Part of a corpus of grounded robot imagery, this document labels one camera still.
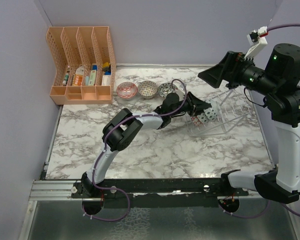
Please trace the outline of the brown flower pattern bowl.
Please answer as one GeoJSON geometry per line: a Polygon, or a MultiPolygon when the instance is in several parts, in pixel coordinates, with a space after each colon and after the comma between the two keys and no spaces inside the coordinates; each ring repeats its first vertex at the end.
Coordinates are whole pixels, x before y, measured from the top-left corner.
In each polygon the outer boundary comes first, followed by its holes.
{"type": "Polygon", "coordinates": [[[151,99],[155,96],[158,85],[153,81],[142,81],[138,84],[138,93],[145,99],[151,99]]]}

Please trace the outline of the blue triangle pattern bowl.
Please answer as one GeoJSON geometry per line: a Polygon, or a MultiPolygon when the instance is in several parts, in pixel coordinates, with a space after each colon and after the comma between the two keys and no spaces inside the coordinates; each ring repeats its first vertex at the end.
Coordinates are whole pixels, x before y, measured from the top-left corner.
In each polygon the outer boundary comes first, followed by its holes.
{"type": "Polygon", "coordinates": [[[206,114],[204,112],[202,112],[201,114],[197,115],[197,118],[203,124],[206,124],[206,123],[209,122],[209,118],[206,116],[206,114]]]}

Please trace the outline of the green leaf pattern bowl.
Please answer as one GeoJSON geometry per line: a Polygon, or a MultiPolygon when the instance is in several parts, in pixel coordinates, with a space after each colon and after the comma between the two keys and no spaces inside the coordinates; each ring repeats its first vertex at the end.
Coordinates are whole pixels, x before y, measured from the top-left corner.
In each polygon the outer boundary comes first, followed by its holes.
{"type": "Polygon", "coordinates": [[[173,93],[177,90],[177,87],[169,82],[162,83],[158,86],[157,93],[160,97],[166,98],[169,93],[173,93]]]}

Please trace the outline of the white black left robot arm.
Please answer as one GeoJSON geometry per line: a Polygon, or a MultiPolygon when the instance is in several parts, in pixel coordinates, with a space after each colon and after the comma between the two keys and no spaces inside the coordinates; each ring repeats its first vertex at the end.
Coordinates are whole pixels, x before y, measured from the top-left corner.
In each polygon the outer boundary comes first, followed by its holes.
{"type": "Polygon", "coordinates": [[[122,109],[103,128],[103,149],[94,160],[91,169],[82,175],[81,183],[85,194],[95,197],[100,193],[100,184],[116,155],[126,149],[141,130],[159,130],[171,122],[171,118],[188,114],[197,116],[212,107],[195,97],[191,92],[180,100],[176,93],[169,93],[162,104],[151,113],[133,114],[129,109],[122,109]]]}

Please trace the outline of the red zigzag pattern bowl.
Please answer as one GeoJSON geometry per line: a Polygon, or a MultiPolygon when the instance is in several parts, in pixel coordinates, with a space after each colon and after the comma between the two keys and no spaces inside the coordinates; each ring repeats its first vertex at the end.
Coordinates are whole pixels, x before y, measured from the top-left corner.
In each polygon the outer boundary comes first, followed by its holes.
{"type": "Polygon", "coordinates": [[[138,93],[138,87],[133,82],[122,82],[116,88],[117,95],[123,100],[131,100],[138,93]]]}

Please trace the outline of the red diamond pattern bowl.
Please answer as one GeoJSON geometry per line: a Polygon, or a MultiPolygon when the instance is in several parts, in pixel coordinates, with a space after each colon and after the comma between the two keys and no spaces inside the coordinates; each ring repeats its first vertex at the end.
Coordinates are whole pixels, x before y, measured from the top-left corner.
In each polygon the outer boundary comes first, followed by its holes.
{"type": "Polygon", "coordinates": [[[213,100],[206,100],[206,103],[209,103],[211,105],[210,108],[207,108],[204,110],[204,113],[206,117],[209,119],[209,121],[214,121],[218,117],[218,105],[213,100]]]}

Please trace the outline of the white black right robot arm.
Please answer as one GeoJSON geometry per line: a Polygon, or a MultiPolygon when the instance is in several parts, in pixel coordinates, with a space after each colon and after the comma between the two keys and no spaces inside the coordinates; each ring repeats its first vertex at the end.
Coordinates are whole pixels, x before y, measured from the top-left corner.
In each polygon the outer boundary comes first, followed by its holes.
{"type": "Polygon", "coordinates": [[[278,133],[279,167],[268,172],[235,170],[222,174],[220,192],[237,188],[258,192],[263,198],[289,204],[300,196],[300,47],[289,43],[274,46],[265,69],[256,67],[241,52],[229,51],[215,66],[198,74],[214,88],[239,86],[264,96],[278,133]]]}

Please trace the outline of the red quatrefoil pattern bowl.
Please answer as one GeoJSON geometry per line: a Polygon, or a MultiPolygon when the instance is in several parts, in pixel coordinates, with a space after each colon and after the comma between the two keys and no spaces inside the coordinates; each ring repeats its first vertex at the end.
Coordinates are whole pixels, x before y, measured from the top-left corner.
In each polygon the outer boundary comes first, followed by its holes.
{"type": "Polygon", "coordinates": [[[194,126],[196,126],[196,127],[200,127],[203,124],[197,116],[194,116],[194,117],[192,116],[191,121],[194,124],[194,126]]]}

